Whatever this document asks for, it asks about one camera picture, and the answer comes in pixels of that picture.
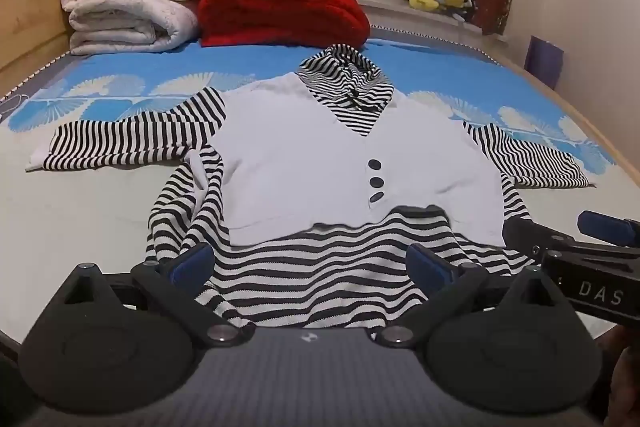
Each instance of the striped sleeve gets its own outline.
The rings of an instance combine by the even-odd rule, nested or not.
[[[476,127],[464,122],[469,136],[516,187],[581,188],[589,180],[575,159],[540,143],[516,140],[495,124]]]
[[[502,173],[500,173],[500,178],[502,180],[502,194],[504,196],[504,220],[506,221],[510,217],[515,216],[531,219],[529,211],[511,179]]]
[[[210,87],[167,112],[144,111],[115,122],[80,120],[56,130],[46,170],[141,165],[201,149],[225,120],[220,94]]]

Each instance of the bed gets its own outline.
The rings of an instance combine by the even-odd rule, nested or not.
[[[25,172],[57,125],[169,110],[205,86],[234,89],[294,71],[317,50],[191,42],[162,54],[72,57],[59,0],[0,6],[0,90],[7,92],[0,98],[0,331],[6,343],[20,343],[76,264],[124,272],[144,258],[148,210],[174,169]],[[640,173],[586,118],[506,58],[429,33],[428,26],[423,33],[374,26],[363,51],[412,98],[449,118],[495,123],[513,137],[569,152],[593,182],[521,190],[535,221],[581,237],[576,219],[585,209],[640,219]],[[583,320],[594,336],[610,327]]]

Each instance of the gray surface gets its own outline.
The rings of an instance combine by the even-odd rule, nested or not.
[[[516,419],[467,407],[426,376],[413,353],[364,330],[258,328],[243,346],[211,349],[176,393],[111,417],[42,408],[24,427],[594,427],[578,409]]]
[[[408,30],[396,30],[394,28],[386,28],[385,26],[372,25],[371,39],[386,39],[388,41],[398,42],[400,44],[413,44],[415,46],[427,46],[442,53],[463,55],[465,57],[477,58],[483,62],[497,64],[489,55],[481,50],[458,44],[457,42],[446,41],[438,37],[420,34]]]

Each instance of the white mattress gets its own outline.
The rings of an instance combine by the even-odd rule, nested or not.
[[[103,272],[127,272],[144,259],[146,218],[174,169],[25,172],[52,125],[76,120],[81,111],[22,133],[0,126],[0,330],[18,342],[76,264],[91,261]],[[640,220],[640,188],[618,166],[598,176],[597,188],[523,190],[522,196],[535,221],[589,241],[576,227],[584,209]],[[583,320],[593,336],[610,327],[593,317]]]

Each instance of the striped collar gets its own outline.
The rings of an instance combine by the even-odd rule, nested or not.
[[[394,92],[382,70],[346,44],[307,58],[297,73],[316,99],[342,108],[380,114]]]

